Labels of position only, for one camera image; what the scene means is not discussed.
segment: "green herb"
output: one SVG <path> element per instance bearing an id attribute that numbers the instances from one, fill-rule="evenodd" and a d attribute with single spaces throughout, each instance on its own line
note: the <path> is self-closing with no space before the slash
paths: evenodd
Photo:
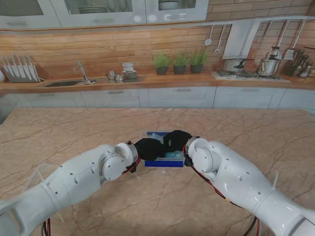
<path id="1" fill-rule="evenodd" d="M 170 59 L 164 52 L 160 52 L 159 54 L 153 55 L 154 66 L 158 67 L 167 67 L 170 64 Z"/>
<path id="2" fill-rule="evenodd" d="M 188 63 L 188 55 L 186 52 L 178 51 L 176 56 L 173 56 L 174 65 L 186 65 Z"/>
<path id="3" fill-rule="evenodd" d="M 190 59 L 191 65 L 203 65 L 207 60 L 207 53 L 203 51 L 196 52 Z"/>

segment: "blue container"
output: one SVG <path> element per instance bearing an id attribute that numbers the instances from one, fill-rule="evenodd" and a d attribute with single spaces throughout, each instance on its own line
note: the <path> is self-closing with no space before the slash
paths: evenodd
<path id="1" fill-rule="evenodd" d="M 172 132 L 173 130 L 149 130 L 145 131 L 143 134 L 143 138 L 150 138 L 152 134 L 157 134 L 160 136 L 165 136 L 166 134 Z M 181 154 L 178 157 L 172 158 L 161 158 L 158 157 L 155 161 L 144 161 L 144 165 L 146 167 L 183 167 L 184 166 L 185 157 Z"/>

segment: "kitchen counter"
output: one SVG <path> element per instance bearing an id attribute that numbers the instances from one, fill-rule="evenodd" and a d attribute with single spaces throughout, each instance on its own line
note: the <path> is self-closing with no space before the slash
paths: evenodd
<path id="1" fill-rule="evenodd" d="M 134 83 L 97 83 L 94 85 L 73 85 L 68 87 L 41 87 L 44 83 L 0 83 L 0 96 L 7 93 L 45 93 L 45 92 L 71 92 L 111 89 L 147 89 L 167 87 L 201 87 L 201 86 L 235 86 L 235 87 L 267 87 L 285 89 L 315 89 L 315 78 L 299 78 L 281 76 L 291 83 L 275 83 L 261 81 L 228 81 L 216 80 L 210 72 L 201 74 L 187 73 L 184 75 L 167 74 L 158 76 L 146 75 L 144 79 Z"/>
<path id="2" fill-rule="evenodd" d="M 302 110 L 16 109 L 0 126 L 0 199 L 21 193 L 40 163 L 60 165 L 100 144 L 136 142 L 155 129 L 222 142 L 270 181 L 279 171 L 277 187 L 315 209 L 315 120 Z M 52 235 L 242 236 L 251 224 L 249 212 L 220 198 L 191 168 L 141 163 L 136 173 L 68 207 L 64 223 L 55 215 Z M 272 234 L 264 227 L 263 235 Z"/>

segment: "white cabinet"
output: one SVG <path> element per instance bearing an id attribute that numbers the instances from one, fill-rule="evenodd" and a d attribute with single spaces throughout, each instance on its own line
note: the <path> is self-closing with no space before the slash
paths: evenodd
<path id="1" fill-rule="evenodd" d="M 21 107 L 21 103 L 14 94 L 6 94 L 0 97 L 0 124 L 8 117 L 8 115 L 17 107 Z"/>
<path id="2" fill-rule="evenodd" d="M 146 23 L 145 0 L 51 0 L 62 27 Z"/>
<path id="3" fill-rule="evenodd" d="M 214 108 L 276 109 L 284 88 L 217 87 Z"/>
<path id="4" fill-rule="evenodd" d="M 23 107 L 85 107 L 80 92 L 24 93 L 15 96 Z"/>
<path id="5" fill-rule="evenodd" d="M 0 0 L 0 28 L 61 27 L 50 0 Z"/>
<path id="6" fill-rule="evenodd" d="M 150 88 L 150 107 L 213 107 L 216 87 Z"/>
<path id="7" fill-rule="evenodd" d="M 204 21 L 209 3 L 209 0 L 145 1 L 147 23 Z"/>
<path id="8" fill-rule="evenodd" d="M 147 89 L 81 92 L 87 107 L 149 107 Z"/>
<path id="9" fill-rule="evenodd" d="M 315 115 L 315 90 L 287 89 L 278 108 L 305 109 Z"/>

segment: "faucet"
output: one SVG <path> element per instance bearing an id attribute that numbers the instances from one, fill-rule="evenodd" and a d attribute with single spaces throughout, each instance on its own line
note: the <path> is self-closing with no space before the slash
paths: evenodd
<path id="1" fill-rule="evenodd" d="M 73 68 L 73 69 L 74 69 L 74 72 L 75 72 L 76 74 L 78 74 L 75 68 L 79 68 L 80 71 L 81 71 L 81 73 L 82 73 L 82 75 L 83 75 L 83 78 L 85 79 L 85 82 L 86 82 L 85 84 L 86 84 L 86 85 L 94 84 L 95 82 L 91 82 L 90 79 L 88 78 L 88 76 L 86 75 L 86 73 L 85 73 L 85 71 L 84 71 L 84 68 L 83 68 L 83 65 L 81 64 L 81 62 L 80 62 L 80 61 L 77 61 L 77 64 L 78 64 L 78 66 Z"/>

